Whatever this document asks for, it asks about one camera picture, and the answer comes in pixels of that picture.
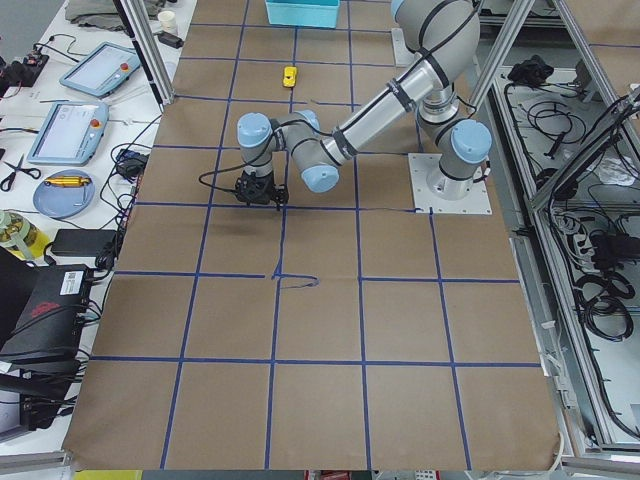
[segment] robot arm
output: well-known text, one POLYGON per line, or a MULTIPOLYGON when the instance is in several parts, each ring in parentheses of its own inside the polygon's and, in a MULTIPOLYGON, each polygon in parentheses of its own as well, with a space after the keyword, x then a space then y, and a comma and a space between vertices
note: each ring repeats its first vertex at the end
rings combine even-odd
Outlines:
POLYGON ((443 151, 440 171, 446 179, 455 184, 473 177, 491 137, 483 125, 460 118, 451 81, 471 62, 476 50, 480 36, 477 14, 467 0, 393 0, 391 10, 404 31, 407 48, 415 53, 414 63, 325 138, 318 136, 318 120, 308 110, 276 119, 260 113, 243 116, 238 122, 238 141, 246 167, 236 183, 238 200, 286 203, 286 191, 273 182, 271 164, 272 153, 282 150, 289 152, 310 190, 330 190, 338 182, 341 165, 413 111, 443 151))

